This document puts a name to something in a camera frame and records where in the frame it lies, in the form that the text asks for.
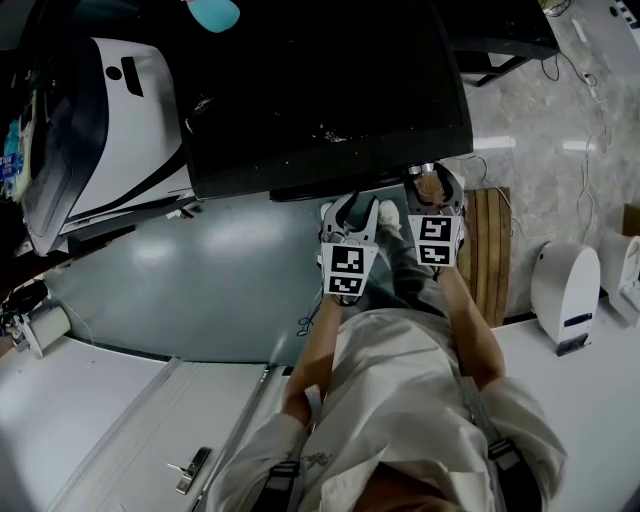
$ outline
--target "spool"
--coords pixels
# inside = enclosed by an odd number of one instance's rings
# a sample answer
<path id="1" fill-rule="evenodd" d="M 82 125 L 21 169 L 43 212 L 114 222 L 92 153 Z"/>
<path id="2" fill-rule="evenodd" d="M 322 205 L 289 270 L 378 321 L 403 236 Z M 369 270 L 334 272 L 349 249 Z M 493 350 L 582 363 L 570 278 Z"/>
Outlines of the spool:
<path id="1" fill-rule="evenodd" d="M 69 317 L 60 306 L 49 309 L 31 322 L 21 323 L 20 326 L 38 359 L 42 359 L 44 350 L 49 345 L 71 330 Z"/>

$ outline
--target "black table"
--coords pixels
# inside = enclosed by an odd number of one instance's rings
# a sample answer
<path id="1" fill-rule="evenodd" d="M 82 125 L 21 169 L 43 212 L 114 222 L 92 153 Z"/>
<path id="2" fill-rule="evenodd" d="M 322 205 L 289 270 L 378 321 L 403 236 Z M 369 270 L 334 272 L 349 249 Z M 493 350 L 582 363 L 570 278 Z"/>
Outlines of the black table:
<path id="1" fill-rule="evenodd" d="M 240 20 L 222 34 L 185 2 L 142 14 L 174 77 L 199 198 L 335 195 L 472 151 L 430 0 L 237 3 Z"/>
<path id="2" fill-rule="evenodd" d="M 538 0 L 435 0 L 460 72 L 485 75 L 487 85 L 531 59 L 545 60 L 560 49 Z M 511 55 L 493 66 L 488 53 Z"/>

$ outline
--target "light blue mouse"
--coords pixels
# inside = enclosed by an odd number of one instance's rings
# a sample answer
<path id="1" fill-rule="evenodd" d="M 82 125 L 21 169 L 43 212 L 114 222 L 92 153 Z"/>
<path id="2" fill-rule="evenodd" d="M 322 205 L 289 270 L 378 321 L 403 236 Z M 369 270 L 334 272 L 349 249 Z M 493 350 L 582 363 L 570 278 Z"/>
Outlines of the light blue mouse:
<path id="1" fill-rule="evenodd" d="M 224 32 L 240 18 L 240 9 L 231 0 L 187 0 L 193 17 L 209 32 Z"/>

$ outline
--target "wooden pallet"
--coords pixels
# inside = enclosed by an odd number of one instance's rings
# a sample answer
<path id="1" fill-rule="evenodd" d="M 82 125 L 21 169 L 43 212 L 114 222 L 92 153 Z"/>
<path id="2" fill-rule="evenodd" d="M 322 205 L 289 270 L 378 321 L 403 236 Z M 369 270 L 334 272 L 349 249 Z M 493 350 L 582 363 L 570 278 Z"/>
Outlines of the wooden pallet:
<path id="1" fill-rule="evenodd" d="M 509 189 L 502 188 L 509 198 Z M 511 265 L 511 211 L 497 189 L 470 190 L 458 269 L 490 327 L 504 322 Z"/>

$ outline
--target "shirt sleeve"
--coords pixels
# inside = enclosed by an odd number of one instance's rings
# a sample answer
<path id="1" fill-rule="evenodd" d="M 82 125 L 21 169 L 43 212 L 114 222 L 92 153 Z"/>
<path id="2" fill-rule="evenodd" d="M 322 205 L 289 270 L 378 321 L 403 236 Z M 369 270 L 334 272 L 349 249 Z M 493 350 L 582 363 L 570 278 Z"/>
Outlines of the shirt sleeve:
<path id="1" fill-rule="evenodd" d="M 526 459 L 546 510 L 562 485 L 567 454 L 547 425 L 542 407 L 520 382 L 508 377 L 486 386 L 481 396 L 495 427 Z"/>
<path id="2" fill-rule="evenodd" d="M 300 437 L 306 435 L 303 425 L 295 418 L 284 413 L 274 414 L 214 480 L 207 512 L 241 510 L 256 486 L 266 480 L 269 470 L 287 460 Z"/>

